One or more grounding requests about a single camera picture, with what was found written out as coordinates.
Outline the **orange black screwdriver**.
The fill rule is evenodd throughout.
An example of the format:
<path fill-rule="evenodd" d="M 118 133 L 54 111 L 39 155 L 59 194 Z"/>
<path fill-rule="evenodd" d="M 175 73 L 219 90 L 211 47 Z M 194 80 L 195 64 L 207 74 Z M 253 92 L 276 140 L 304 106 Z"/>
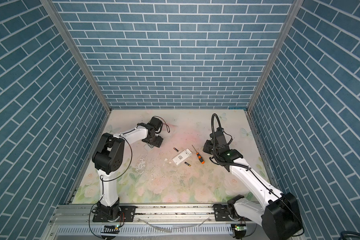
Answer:
<path fill-rule="evenodd" d="M 201 154 L 200 154 L 200 152 L 194 147 L 194 146 L 192 146 L 193 147 L 193 149 L 195 150 L 195 152 L 196 152 L 196 155 L 197 155 L 197 157 L 198 157 L 198 159 L 199 159 L 199 161 L 200 161 L 200 163 L 201 164 L 204 164 L 205 163 L 205 161 L 204 161 L 204 159 L 203 159 L 203 157 L 201 156 Z"/>

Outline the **white air conditioner remote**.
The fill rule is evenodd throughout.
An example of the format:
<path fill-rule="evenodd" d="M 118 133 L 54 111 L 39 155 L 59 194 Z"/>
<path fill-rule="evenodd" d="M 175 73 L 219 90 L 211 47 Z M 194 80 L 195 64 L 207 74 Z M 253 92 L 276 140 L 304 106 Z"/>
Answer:
<path fill-rule="evenodd" d="M 181 163 L 183 163 L 187 158 L 189 158 L 190 156 L 192 156 L 192 152 L 189 149 L 185 149 L 182 152 L 180 152 L 178 155 L 176 155 L 172 161 L 176 164 L 176 165 L 180 165 Z"/>

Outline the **grey buttoned remote control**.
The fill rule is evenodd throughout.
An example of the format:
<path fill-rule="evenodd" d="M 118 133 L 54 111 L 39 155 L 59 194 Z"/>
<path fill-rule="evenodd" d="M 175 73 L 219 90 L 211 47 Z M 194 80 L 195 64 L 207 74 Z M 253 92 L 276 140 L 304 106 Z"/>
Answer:
<path fill-rule="evenodd" d="M 151 150 L 153 150 L 155 148 L 155 146 L 151 145 L 151 144 L 145 144 L 144 145 L 144 149 L 147 151 L 147 152 L 150 152 Z"/>

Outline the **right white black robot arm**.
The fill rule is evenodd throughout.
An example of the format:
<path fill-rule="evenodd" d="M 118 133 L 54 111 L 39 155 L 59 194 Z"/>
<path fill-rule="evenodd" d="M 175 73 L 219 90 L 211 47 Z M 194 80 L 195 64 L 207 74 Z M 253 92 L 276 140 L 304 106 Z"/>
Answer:
<path fill-rule="evenodd" d="M 240 152 L 230 149 L 222 127 L 212 131 L 203 151 L 211 154 L 212 162 L 238 178 L 257 199 L 254 203 L 237 195 L 226 205 L 214 205 L 217 220 L 226 217 L 233 221 L 249 219 L 261 226 L 270 240 L 287 240 L 304 233 L 296 197 L 272 186 L 251 168 Z"/>

